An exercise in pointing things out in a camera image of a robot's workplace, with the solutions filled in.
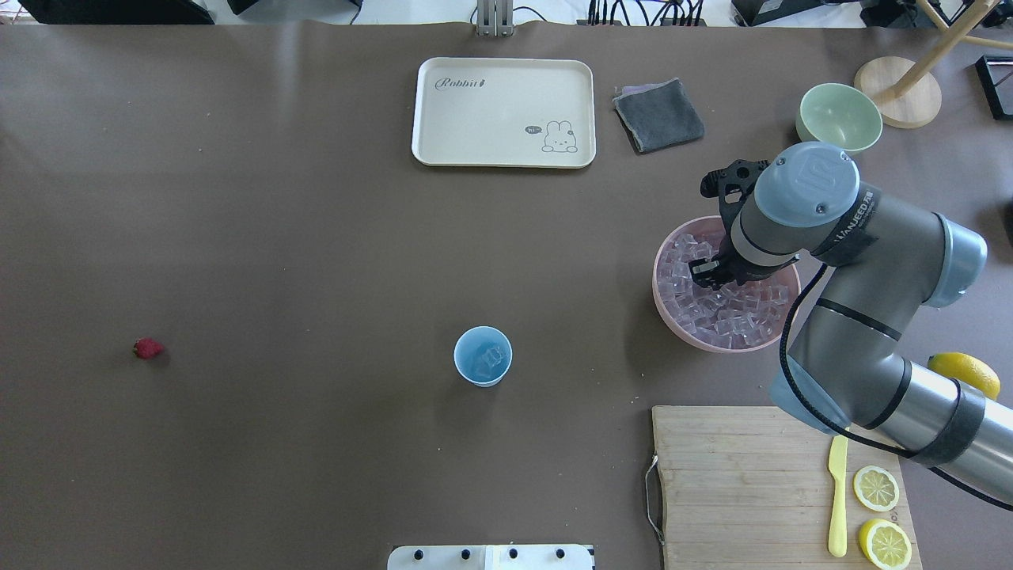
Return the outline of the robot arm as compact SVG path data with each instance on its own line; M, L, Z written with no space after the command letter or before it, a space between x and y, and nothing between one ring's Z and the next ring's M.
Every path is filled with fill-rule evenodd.
M957 302L988 246L941 214L861 180L842 148L801 142L773 160L735 160L702 178L725 238L690 264L696 284L759 281L809 253L824 282L797 333L786 324L773 400L829 435L919 463L985 502L1011 509L1011 411L981 390L901 356L921 306Z

